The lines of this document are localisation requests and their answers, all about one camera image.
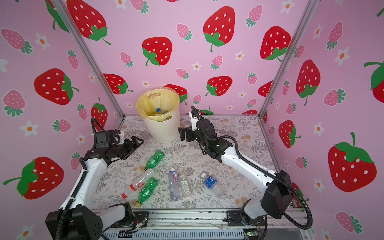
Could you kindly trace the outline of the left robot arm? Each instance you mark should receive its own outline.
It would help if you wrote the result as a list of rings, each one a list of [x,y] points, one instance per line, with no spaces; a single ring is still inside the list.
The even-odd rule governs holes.
[[[133,221],[129,204],[120,204],[96,214],[93,201],[101,177],[109,165],[126,160],[144,140],[132,136],[94,139],[93,147],[80,160],[81,173],[59,210],[46,217],[46,226],[54,240],[97,240],[113,224]]]

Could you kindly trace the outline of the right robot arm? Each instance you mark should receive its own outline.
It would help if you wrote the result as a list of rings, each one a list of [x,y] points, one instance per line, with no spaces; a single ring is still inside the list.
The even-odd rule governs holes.
[[[181,141],[196,141],[204,155],[228,165],[254,183],[262,192],[259,199],[243,204],[239,215],[241,222],[251,225],[255,219],[271,216],[281,219],[293,200],[292,186],[287,173],[276,173],[261,166],[239,151],[239,145],[231,136],[218,136],[208,119],[192,118],[192,125],[178,128]]]

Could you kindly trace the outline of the clear bottle pink label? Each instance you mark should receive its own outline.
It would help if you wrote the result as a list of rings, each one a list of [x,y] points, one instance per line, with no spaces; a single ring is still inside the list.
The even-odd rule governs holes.
[[[179,178],[174,168],[169,169],[169,192],[171,201],[178,201],[181,198],[179,190]]]

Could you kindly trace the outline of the clear bottle green label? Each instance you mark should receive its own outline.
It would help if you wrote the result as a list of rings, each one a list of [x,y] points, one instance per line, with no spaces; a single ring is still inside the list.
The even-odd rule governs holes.
[[[182,196],[185,199],[193,194],[193,189],[190,185],[189,178],[186,175],[186,172],[183,168],[178,169],[178,174],[179,174],[179,181],[180,181],[181,190],[182,190]]]

